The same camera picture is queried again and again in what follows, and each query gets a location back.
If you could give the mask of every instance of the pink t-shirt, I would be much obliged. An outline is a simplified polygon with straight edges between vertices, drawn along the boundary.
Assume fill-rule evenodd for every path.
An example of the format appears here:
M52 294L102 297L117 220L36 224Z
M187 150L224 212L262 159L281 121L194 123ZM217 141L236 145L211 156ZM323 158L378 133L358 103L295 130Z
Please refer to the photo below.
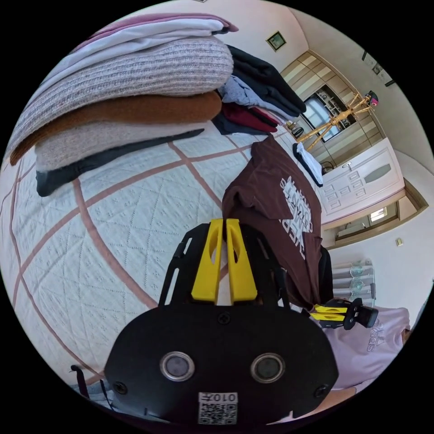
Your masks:
M333 390L355 387L360 392L389 366L403 347L402 332L410 329L407 309L377 307L378 317L372 328L356 324L351 330L323 329L330 341L339 377ZM275 423L294 420L290 416Z

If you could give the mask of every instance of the white door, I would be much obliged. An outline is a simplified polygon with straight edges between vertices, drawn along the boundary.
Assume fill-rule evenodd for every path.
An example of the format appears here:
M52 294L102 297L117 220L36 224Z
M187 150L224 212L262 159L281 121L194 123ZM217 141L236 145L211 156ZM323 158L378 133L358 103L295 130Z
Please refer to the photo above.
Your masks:
M321 224L354 214L404 189L404 178L389 139L323 176Z

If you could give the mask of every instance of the screw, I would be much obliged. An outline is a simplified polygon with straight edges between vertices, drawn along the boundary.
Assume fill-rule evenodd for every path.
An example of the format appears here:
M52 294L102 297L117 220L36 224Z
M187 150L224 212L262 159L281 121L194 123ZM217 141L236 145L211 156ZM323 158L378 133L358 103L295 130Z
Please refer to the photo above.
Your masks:
M228 312L222 312L217 317L217 321L219 324L222 324L222 325L229 324L231 322L231 316L229 315Z
M322 396L324 396L326 390L328 389L328 386L326 384L323 384L322 386L319 386L315 392L313 393L313 396L315 398L321 398Z
M120 395L126 395L128 392L127 386L124 383L121 383L119 381L116 381L113 387L115 391Z

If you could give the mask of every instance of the brown t-shirt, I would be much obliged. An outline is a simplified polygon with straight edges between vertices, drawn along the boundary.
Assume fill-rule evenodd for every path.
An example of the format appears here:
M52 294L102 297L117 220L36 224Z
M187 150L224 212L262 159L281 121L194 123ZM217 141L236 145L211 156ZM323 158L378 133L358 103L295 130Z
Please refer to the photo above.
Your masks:
M273 137L252 145L252 158L223 196L223 218L261 231L291 276L289 301L320 303L321 204L296 162Z

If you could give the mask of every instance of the bedspread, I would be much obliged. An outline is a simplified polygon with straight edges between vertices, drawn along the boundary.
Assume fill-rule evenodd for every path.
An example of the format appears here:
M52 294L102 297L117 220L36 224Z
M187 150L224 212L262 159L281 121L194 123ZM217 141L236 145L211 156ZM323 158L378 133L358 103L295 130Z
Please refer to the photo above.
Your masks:
M292 155L293 139L274 134ZM36 350L68 384L72 364L99 380L122 328L156 307L185 233L221 218L228 184L250 159L246 134L200 136L125 155L51 196L36 193L35 154L0 173L0 267ZM223 249L219 304L229 304Z

